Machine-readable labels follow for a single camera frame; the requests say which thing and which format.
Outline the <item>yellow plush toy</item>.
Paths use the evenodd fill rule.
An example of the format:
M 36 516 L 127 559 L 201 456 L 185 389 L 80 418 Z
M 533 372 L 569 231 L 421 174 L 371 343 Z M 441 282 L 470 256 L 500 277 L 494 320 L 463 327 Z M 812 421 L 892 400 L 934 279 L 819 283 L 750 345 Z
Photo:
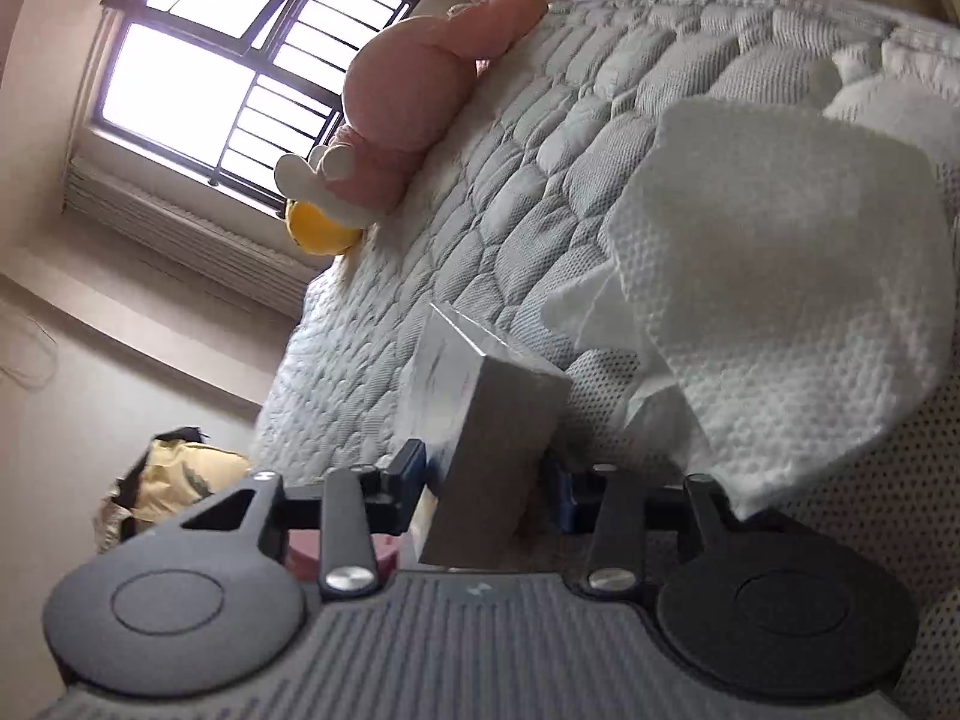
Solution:
M 363 238 L 361 229 L 342 226 L 308 202 L 288 200 L 285 211 L 290 238 L 306 254 L 335 257 L 352 249 Z

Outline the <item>beige curtain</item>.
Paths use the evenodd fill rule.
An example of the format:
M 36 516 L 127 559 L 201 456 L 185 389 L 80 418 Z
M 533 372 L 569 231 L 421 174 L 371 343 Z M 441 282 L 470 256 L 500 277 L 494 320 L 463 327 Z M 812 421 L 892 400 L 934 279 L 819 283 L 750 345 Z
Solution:
M 316 270 L 121 181 L 83 158 L 65 171 L 65 205 L 202 277 L 288 317 Z

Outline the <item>white quilted mattress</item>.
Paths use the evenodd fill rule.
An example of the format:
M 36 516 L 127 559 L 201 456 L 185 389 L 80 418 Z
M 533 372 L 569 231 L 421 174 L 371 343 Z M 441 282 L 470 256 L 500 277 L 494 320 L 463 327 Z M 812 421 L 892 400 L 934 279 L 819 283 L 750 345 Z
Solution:
M 570 457 L 715 478 L 889 567 L 896 694 L 958 712 L 958 32 L 854 0 L 568 0 L 311 284 L 257 421 L 384 463 L 449 304 L 573 390 Z

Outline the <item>black framed window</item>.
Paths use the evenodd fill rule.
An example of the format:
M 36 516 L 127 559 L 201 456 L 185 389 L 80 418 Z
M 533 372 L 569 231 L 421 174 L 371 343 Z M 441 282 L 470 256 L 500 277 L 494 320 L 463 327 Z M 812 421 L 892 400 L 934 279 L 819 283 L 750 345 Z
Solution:
M 103 0 L 121 18 L 99 127 L 272 215 L 274 167 L 342 124 L 359 49 L 420 0 Z

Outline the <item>pink white plush rabbit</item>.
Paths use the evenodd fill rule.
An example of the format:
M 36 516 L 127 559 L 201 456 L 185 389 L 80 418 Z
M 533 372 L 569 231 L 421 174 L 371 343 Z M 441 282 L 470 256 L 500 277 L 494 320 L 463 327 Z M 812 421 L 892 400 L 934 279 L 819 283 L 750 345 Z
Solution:
M 379 223 L 470 101 L 480 65 L 508 54 L 547 11 L 547 0 L 483 0 L 384 29 L 348 67 L 331 141 L 278 160 L 281 195 L 350 229 Z

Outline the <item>yellow tote bag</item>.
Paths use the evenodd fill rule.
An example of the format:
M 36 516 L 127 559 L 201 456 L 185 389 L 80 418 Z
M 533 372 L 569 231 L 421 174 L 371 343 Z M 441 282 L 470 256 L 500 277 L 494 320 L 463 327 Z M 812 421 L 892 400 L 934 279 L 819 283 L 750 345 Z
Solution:
M 208 444 L 198 427 L 158 434 L 99 502 L 93 517 L 96 551 L 116 548 L 239 483 L 250 471 L 244 455 Z

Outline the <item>silver rectangular box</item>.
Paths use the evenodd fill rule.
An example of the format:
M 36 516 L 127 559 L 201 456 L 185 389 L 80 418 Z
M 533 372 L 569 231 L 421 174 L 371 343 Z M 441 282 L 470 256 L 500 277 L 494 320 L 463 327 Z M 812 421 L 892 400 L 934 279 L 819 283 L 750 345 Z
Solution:
M 412 520 L 421 564 L 500 564 L 569 390 L 565 372 L 519 341 L 445 302 L 430 305 L 394 427 L 427 447 Z

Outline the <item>crochet plant pot toy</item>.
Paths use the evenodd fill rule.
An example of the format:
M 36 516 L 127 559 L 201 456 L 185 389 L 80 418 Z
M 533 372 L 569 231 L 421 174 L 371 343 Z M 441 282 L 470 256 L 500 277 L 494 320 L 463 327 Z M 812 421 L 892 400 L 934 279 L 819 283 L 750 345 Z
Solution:
M 322 551 L 327 546 L 334 546 L 334 554 L 338 557 L 348 556 L 345 548 L 342 548 L 335 539 L 325 538 L 320 530 L 290 530 L 288 544 L 286 544 L 286 569 L 298 582 L 316 582 L 320 564 L 324 562 Z M 371 536 L 371 550 L 376 558 L 377 572 L 381 582 L 386 582 L 387 578 L 397 571 L 400 546 L 402 546 L 400 536 Z

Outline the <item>white paper towel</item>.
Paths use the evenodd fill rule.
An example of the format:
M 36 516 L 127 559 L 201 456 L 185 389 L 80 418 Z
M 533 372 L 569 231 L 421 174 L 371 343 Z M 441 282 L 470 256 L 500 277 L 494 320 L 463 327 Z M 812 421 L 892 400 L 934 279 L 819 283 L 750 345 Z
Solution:
M 815 110 L 690 98 L 604 227 L 610 259 L 545 302 L 640 367 L 615 429 L 748 518 L 888 434 L 949 369 L 952 241 L 909 143 Z

